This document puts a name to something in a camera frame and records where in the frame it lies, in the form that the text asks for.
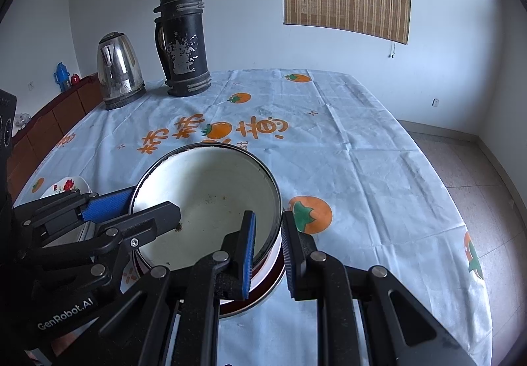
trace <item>table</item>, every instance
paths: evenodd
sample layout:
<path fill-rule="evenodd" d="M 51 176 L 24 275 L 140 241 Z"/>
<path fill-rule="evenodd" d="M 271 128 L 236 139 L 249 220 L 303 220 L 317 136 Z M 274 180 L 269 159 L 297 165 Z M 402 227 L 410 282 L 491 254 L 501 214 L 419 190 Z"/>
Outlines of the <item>table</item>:
<path fill-rule="evenodd" d="M 233 70 L 212 73 L 211 88 L 194 97 L 168 96 L 163 80 L 146 87 L 124 108 L 101 104 L 86 115 L 16 205 L 66 176 L 103 194 L 136 184 L 188 143 L 236 145 L 268 166 L 284 208 L 320 250 L 356 268 L 386 266 L 478 365 L 490 365 L 488 297 L 466 226 L 415 142 L 358 81 L 316 70 Z M 284 278 L 265 302 L 220 322 L 218 364 L 315 365 L 316 340 L 315 302 L 291 300 Z"/>

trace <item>orange chinese characters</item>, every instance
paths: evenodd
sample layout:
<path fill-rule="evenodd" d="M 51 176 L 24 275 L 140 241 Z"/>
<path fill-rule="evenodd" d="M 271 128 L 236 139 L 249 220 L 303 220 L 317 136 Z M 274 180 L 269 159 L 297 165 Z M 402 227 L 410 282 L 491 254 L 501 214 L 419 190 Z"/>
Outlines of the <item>orange chinese characters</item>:
<path fill-rule="evenodd" d="M 247 123 L 240 121 L 240 126 L 236 131 L 239 131 L 244 137 L 246 137 L 249 132 L 252 134 L 252 137 L 257 139 L 258 133 L 271 134 L 277 130 L 278 132 L 284 132 L 288 127 L 289 124 L 282 119 L 273 119 L 273 117 L 269 116 L 267 119 L 262 119 L 261 121 L 256 122 L 256 116 L 251 116 L 251 122 Z M 284 136 L 280 134 L 275 134 L 275 137 L 278 139 L 284 138 Z"/>
<path fill-rule="evenodd" d="M 57 143 L 56 147 L 64 147 L 64 145 L 68 144 L 70 141 L 72 141 L 75 138 L 75 133 L 72 133 L 71 135 L 65 135 L 63 138 L 60 139 L 60 141 Z"/>
<path fill-rule="evenodd" d="M 193 132 L 196 132 L 194 128 L 197 128 L 201 122 L 205 122 L 205 119 L 202 118 L 202 113 L 196 113 L 188 118 L 182 117 L 174 124 L 178 131 L 176 134 L 172 134 L 172 137 L 176 137 L 177 139 L 180 139 L 181 137 L 188 139 Z"/>
<path fill-rule="evenodd" d="M 161 128 L 157 131 L 149 131 L 146 137 L 143 137 L 143 147 L 138 148 L 141 153 L 152 154 L 157 149 L 156 145 L 161 144 L 161 140 L 168 138 L 168 129 Z"/>

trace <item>orange persimmon print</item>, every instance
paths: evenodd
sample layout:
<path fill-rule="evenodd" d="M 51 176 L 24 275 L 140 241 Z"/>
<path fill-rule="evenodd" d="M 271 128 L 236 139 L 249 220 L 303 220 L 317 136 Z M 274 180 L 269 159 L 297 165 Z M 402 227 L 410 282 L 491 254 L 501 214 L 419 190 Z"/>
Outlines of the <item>orange persimmon print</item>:
<path fill-rule="evenodd" d="M 284 76 L 287 80 L 293 81 L 293 82 L 309 82 L 311 78 L 309 76 L 306 76 L 304 74 L 289 74 L 287 76 Z"/>
<path fill-rule="evenodd" d="M 289 201 L 289 210 L 293 212 L 298 230 L 306 234 L 322 232 L 333 220 L 328 203 L 317 197 L 294 197 Z"/>
<path fill-rule="evenodd" d="M 42 183 L 44 183 L 44 177 L 40 177 L 40 179 L 36 181 L 36 183 L 31 188 L 31 193 L 35 193 L 36 191 L 38 191 L 42 186 Z"/>
<path fill-rule="evenodd" d="M 251 94 L 246 92 L 237 92 L 230 96 L 227 101 L 230 101 L 232 104 L 241 104 L 247 103 L 251 99 Z"/>
<path fill-rule="evenodd" d="M 483 278 L 483 271 L 481 270 L 480 259 L 476 254 L 476 249 L 474 248 L 474 244 L 472 244 L 472 240 L 468 231 L 465 233 L 464 245 L 465 255 L 468 259 L 468 272 L 474 271 L 474 274 L 476 274 L 478 278 L 485 279 Z"/>
<path fill-rule="evenodd" d="M 233 126 L 228 122 L 213 122 L 212 124 L 207 124 L 201 132 L 209 139 L 218 140 L 229 135 L 232 130 Z"/>

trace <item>red flower pattern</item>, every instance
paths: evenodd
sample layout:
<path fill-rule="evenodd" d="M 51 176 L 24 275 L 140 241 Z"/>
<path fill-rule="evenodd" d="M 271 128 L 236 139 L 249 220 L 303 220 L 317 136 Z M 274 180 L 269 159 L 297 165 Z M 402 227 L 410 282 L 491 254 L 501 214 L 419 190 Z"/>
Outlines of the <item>red flower pattern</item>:
<path fill-rule="evenodd" d="M 64 184 L 64 190 L 71 190 L 71 189 L 73 189 L 74 185 L 75 184 L 73 183 L 73 180 L 72 179 L 68 179 L 66 181 L 66 183 Z"/>

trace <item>blue gripper pad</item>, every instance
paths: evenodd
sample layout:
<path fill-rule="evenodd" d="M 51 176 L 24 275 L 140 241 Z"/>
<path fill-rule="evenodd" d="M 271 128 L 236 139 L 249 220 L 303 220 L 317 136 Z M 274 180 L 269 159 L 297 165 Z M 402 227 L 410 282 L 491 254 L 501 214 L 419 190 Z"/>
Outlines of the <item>blue gripper pad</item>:
<path fill-rule="evenodd" d="M 249 218 L 249 231 L 247 233 L 247 248 L 243 258 L 243 282 L 241 285 L 241 294 L 244 299 L 249 299 L 249 290 L 251 289 L 252 257 L 255 251 L 255 233 L 256 233 L 256 215 L 251 211 L 246 211 L 243 216 L 243 224 Z"/>
<path fill-rule="evenodd" d="M 296 269 L 294 266 L 294 260 L 292 257 L 291 245 L 289 244 L 289 234 L 285 224 L 282 224 L 280 231 L 282 233 L 282 252 L 284 255 L 284 266 L 286 268 L 286 277 L 287 277 L 287 288 L 291 297 L 294 297 L 294 278 L 296 275 Z"/>
<path fill-rule="evenodd" d="M 84 221 L 91 220 L 94 223 L 103 223 L 128 213 L 128 206 L 134 190 L 135 186 L 132 186 L 90 200 L 86 210 L 81 212 L 82 218 Z"/>

